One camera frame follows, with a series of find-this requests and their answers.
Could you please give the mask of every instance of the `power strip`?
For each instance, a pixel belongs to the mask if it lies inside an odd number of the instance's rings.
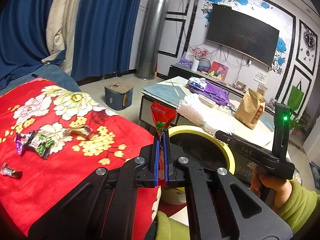
[[[203,95],[198,95],[198,97],[199,97],[199,100],[200,100],[200,102],[202,103],[202,104],[204,104],[204,105],[206,105],[206,106],[209,106],[209,107],[211,107],[211,108],[213,108],[214,106],[215,106],[215,102],[214,101],[212,101],[211,99],[209,99],[209,98],[206,98],[205,96],[203,96]]]

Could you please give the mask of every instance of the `green tote bag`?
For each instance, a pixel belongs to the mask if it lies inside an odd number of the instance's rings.
[[[304,92],[301,91],[301,80],[299,84],[295,87],[292,86],[291,93],[288,99],[288,106],[293,110],[297,110],[303,99]]]

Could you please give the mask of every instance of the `hand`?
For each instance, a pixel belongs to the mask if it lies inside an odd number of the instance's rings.
[[[287,179],[281,179],[274,176],[260,175],[258,178],[258,168],[253,171],[250,190],[260,197],[260,188],[262,184],[265,187],[272,188],[276,191],[275,205],[273,210],[277,212],[289,199],[292,192],[292,185]]]

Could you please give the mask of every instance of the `small stool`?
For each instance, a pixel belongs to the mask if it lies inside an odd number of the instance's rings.
[[[122,81],[113,82],[104,87],[105,102],[116,111],[126,109],[132,104],[133,87]]]

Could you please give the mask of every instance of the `purple bag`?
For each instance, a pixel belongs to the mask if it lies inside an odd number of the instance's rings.
[[[194,87],[191,87],[190,91],[192,93],[203,95],[206,98],[211,99],[219,106],[226,106],[230,104],[227,91],[225,91],[220,87],[215,86],[214,84],[208,82],[207,80],[206,80],[206,83],[207,83],[207,86],[205,87],[204,91],[200,91]]]

